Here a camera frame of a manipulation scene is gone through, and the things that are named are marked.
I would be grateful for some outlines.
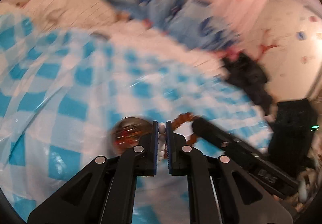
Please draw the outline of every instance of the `blue and white checkered blanket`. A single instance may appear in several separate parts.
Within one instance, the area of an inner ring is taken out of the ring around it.
[[[113,156],[108,131],[121,118],[165,122],[188,111],[267,147],[249,98],[218,78],[84,31],[41,34],[23,15],[0,16],[0,185],[24,220],[94,157]],[[161,162],[157,177],[138,180],[133,223],[187,223],[186,190]]]

